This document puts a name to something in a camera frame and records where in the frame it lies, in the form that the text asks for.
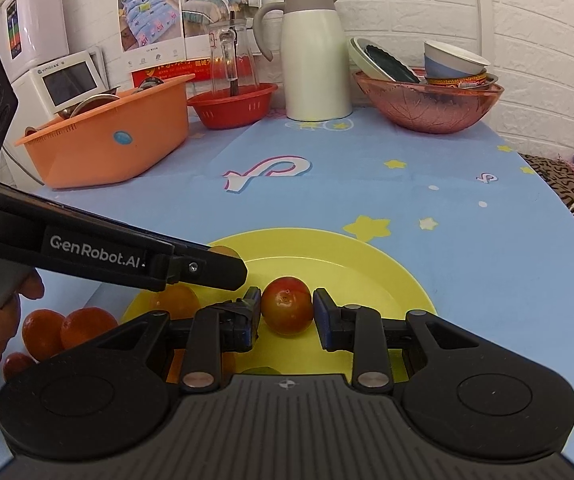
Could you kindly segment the white blue bowl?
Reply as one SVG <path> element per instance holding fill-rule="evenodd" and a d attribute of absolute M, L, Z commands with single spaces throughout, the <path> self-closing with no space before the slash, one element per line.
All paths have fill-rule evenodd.
<path fill-rule="evenodd" d="M 436 40 L 425 42 L 424 60 L 426 75 L 436 79 L 479 75 L 491 65 L 476 53 Z"/>

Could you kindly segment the yellow plastic plate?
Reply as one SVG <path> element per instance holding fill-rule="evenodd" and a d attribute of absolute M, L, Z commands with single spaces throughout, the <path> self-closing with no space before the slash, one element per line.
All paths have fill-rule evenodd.
<path fill-rule="evenodd" d="M 244 295 L 250 286 L 266 288 L 283 276 L 299 278 L 310 290 L 326 289 L 336 304 L 359 304 L 377 310 L 383 318 L 404 318 L 407 311 L 436 309 L 412 274 L 398 261 L 360 240 L 312 229 L 267 229 L 235 234 L 214 244 L 235 250 L 245 261 L 248 280 L 236 292 L 185 285 L 195 292 L 200 307 Z M 140 292 L 122 315 L 124 322 L 153 310 L 157 292 Z M 253 349 L 225 359 L 229 370 L 291 374 L 351 376 L 352 354 L 327 352 L 316 328 L 294 337 L 273 333 L 265 323 Z"/>

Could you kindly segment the blue patterned tablecloth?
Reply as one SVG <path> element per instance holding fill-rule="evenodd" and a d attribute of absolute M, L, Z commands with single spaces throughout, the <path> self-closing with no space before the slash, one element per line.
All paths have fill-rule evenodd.
<path fill-rule="evenodd" d="M 194 122 L 136 179 L 42 195 L 202 244 L 267 228 L 353 238 L 378 224 L 371 244 L 415 276 L 439 315 L 574 388 L 574 217 L 485 125 L 418 134 L 370 108 L 326 126 Z M 574 430 L 564 452 L 574 462 Z"/>

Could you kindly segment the dark red tomato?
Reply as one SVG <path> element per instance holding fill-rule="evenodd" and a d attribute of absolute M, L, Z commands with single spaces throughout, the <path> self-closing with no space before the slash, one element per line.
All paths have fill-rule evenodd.
<path fill-rule="evenodd" d="M 303 333 L 314 318 L 308 286 L 293 276 L 271 281 L 261 296 L 261 314 L 265 324 L 278 335 L 291 337 Z"/>

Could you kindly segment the white countertop appliance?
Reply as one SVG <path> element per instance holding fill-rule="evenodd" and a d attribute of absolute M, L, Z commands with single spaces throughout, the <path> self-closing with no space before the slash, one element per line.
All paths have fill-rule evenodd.
<path fill-rule="evenodd" d="M 6 163 L 8 177 L 0 169 L 0 181 L 23 191 L 35 191 L 43 184 L 28 152 L 17 146 L 27 128 L 39 128 L 66 108 L 74 108 L 89 96 L 109 89 L 104 55 L 99 47 L 56 58 L 28 70 L 12 83 L 18 107 L 2 147 L 0 163 Z"/>

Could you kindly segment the glass pitcher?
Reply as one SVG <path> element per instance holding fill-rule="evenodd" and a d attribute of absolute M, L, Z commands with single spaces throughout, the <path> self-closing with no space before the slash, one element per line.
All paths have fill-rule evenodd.
<path fill-rule="evenodd" d="M 216 98 L 239 96 L 259 87 L 246 21 L 234 11 L 209 27 L 211 92 Z"/>

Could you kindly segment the white thermos jug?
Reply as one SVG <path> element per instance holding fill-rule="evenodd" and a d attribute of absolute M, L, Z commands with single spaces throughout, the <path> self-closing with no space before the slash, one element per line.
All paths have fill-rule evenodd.
<path fill-rule="evenodd" d="M 263 18 L 279 11 L 281 72 L 286 115 L 297 122 L 327 122 L 352 113 L 348 39 L 337 0 L 281 0 L 261 6 L 252 22 L 261 54 L 273 58 L 263 38 Z"/>

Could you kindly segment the white water purifier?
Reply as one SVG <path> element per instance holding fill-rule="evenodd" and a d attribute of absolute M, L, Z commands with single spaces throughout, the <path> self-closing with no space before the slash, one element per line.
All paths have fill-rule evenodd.
<path fill-rule="evenodd" d="M 69 54 L 63 0 L 5 0 L 0 6 L 0 58 L 10 82 Z"/>

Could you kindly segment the copper pink bowl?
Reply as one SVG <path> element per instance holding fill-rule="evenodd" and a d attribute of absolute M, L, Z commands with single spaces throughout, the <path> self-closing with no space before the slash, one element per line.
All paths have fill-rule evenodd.
<path fill-rule="evenodd" d="M 496 82 L 482 89 L 384 81 L 354 74 L 357 85 L 383 116 L 420 133 L 451 134 L 465 130 L 488 114 L 504 88 Z"/>

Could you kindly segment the orange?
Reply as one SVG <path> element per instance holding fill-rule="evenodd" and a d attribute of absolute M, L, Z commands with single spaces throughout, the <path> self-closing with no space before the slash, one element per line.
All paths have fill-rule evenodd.
<path fill-rule="evenodd" d="M 70 350 L 84 344 L 118 326 L 116 318 L 109 312 L 87 307 L 71 312 L 60 327 L 60 340 L 63 348 Z"/>
<path fill-rule="evenodd" d="M 43 362 L 64 351 L 60 330 L 65 317 L 48 309 L 34 310 L 22 323 L 22 340 L 30 356 Z"/>
<path fill-rule="evenodd" d="M 168 285 L 163 292 L 157 292 L 150 307 L 168 312 L 171 320 L 192 318 L 200 309 L 199 300 L 189 287 L 183 284 Z"/>

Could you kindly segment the orange plastic basket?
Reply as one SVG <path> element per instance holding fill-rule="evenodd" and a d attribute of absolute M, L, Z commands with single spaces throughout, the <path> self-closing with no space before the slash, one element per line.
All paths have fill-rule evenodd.
<path fill-rule="evenodd" d="M 15 142 L 27 151 L 50 188 L 86 188 L 139 176 L 188 138 L 184 75 L 115 99 L 67 119 L 56 117 Z"/>

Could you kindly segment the white green bowl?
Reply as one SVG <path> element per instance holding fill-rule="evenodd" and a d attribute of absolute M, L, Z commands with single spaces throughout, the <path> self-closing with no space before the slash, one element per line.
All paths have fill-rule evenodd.
<path fill-rule="evenodd" d="M 371 40 L 352 37 L 348 41 L 348 50 L 353 63 L 369 78 L 411 84 L 421 82 L 409 66 Z"/>

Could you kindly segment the bedding poster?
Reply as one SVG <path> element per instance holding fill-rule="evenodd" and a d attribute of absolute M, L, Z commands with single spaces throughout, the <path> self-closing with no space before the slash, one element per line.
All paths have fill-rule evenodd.
<path fill-rule="evenodd" d="M 241 18 L 247 25 L 262 0 L 117 0 L 124 64 L 132 84 L 148 77 L 211 78 L 213 25 Z"/>

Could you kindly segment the red orange fruit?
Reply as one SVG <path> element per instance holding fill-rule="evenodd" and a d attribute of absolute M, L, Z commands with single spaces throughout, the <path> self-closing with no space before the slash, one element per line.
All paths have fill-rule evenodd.
<path fill-rule="evenodd" d="M 8 382 L 36 363 L 37 361 L 32 356 L 28 356 L 28 354 L 22 352 L 10 353 L 3 364 L 4 380 Z"/>

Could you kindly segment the red plastic colander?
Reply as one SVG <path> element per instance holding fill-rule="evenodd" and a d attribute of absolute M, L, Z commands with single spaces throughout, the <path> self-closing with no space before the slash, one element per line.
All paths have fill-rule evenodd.
<path fill-rule="evenodd" d="M 224 130 L 244 127 L 259 122 L 270 111 L 276 84 L 263 82 L 255 86 L 239 88 L 236 96 L 230 96 L 229 90 L 203 92 L 187 100 L 200 121 L 211 130 Z"/>

